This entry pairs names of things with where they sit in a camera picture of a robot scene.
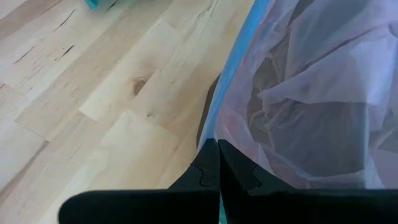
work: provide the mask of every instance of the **teal object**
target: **teal object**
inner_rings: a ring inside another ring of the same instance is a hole
[[[100,3],[100,0],[86,0],[86,3],[90,9],[95,9],[98,7],[98,3]]]

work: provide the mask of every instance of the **wooden floor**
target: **wooden floor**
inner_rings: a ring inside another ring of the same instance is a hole
[[[0,0],[0,223],[167,188],[253,0]]]

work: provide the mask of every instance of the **white plastic bag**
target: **white plastic bag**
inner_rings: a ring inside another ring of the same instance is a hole
[[[398,1],[263,11],[215,137],[297,188],[398,187]]]

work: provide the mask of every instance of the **plastic bag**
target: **plastic bag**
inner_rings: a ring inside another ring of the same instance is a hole
[[[214,137],[296,188],[398,187],[398,1],[262,6]]]

